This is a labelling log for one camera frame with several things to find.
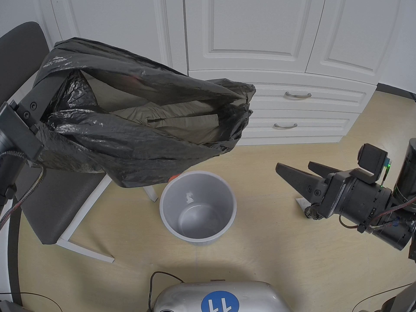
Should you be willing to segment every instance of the open trash bag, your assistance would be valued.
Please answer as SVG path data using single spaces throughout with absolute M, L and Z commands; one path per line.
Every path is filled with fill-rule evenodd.
M 167 182 L 232 150 L 252 113 L 253 85 L 196 80 L 87 39 L 57 43 L 34 86 L 64 70 L 38 126 L 39 161 L 51 169 L 105 171 L 122 187 Z

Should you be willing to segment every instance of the black crumpled trash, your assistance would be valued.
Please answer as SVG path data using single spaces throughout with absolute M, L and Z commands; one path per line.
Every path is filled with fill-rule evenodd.
M 55 45 L 34 86 L 57 71 L 59 91 L 37 137 L 47 168 L 105 171 L 119 186 L 165 183 L 234 148 L 247 126 L 251 84 L 202 81 L 87 39 Z

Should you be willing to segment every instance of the drawer handle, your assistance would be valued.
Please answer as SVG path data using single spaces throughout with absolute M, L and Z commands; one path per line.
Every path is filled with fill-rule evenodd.
M 276 127 L 276 128 L 284 128 L 284 129 L 289 129 L 289 128 L 295 128 L 295 127 L 297 127 L 297 123 L 294 123 L 293 124 L 293 126 L 280 126 L 280 125 L 278 125 L 278 124 L 274 124 L 273 125 L 273 127 Z
M 312 97 L 311 93 L 308 93 L 307 95 L 294 95 L 294 94 L 291 94 L 289 91 L 286 91 L 284 94 L 287 97 L 293 97 L 293 98 L 309 98 L 309 97 Z

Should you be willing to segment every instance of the wooden floor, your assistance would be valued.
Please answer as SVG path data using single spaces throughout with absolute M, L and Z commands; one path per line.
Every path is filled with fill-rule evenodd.
M 64 312 L 145 312 L 150 275 L 163 270 L 186 282 L 265 281 L 293 311 L 351 311 L 369 295 L 416 279 L 408 247 L 397 251 L 370 234 L 348 230 L 337 216 L 306 219 L 294 200 L 298 194 L 276 174 L 276 163 L 305 170 L 308 161 L 317 161 L 351 169 L 360 146 L 368 142 L 389 152 L 392 168 L 385 186 L 392 188 L 408 140 L 416 137 L 415 122 L 413 100 L 376 92 L 340 143 L 240 146 L 191 168 L 220 175 L 237 197 L 234 224 L 210 246 L 195 247 L 174 237 L 160 219 L 158 202 L 149 201 L 142 188 L 114 183 L 72 237 L 114 256 L 113 264 L 42 245 L 23 217 L 20 288 L 49 296 Z M 159 195 L 163 188 L 155 186 Z M 174 283 L 158 275 L 154 297 Z M 380 309 L 397 292 L 368 299 L 356 311 Z M 23 295 L 23 302 L 34 312 L 58 311 L 40 297 Z

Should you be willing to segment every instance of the white chair leg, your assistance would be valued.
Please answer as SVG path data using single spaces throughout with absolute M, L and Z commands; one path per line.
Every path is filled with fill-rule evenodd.
M 158 196 L 153 188 L 153 186 L 144 186 L 144 191 L 146 192 L 147 196 L 152 200 L 153 202 L 156 202 L 158 199 Z
M 68 242 L 68 241 L 66 241 L 62 238 L 58 239 L 58 241 L 56 242 L 56 245 L 59 245 L 61 247 L 65 247 L 68 250 L 86 255 L 88 257 L 93 257 L 93 258 L 98 259 L 98 260 L 106 261 L 108 263 L 113 263 L 113 261 L 114 261 L 113 257 L 108 257 L 106 255 L 102 255 L 100 253 L 87 250 L 86 248 L 75 245 L 74 243 Z

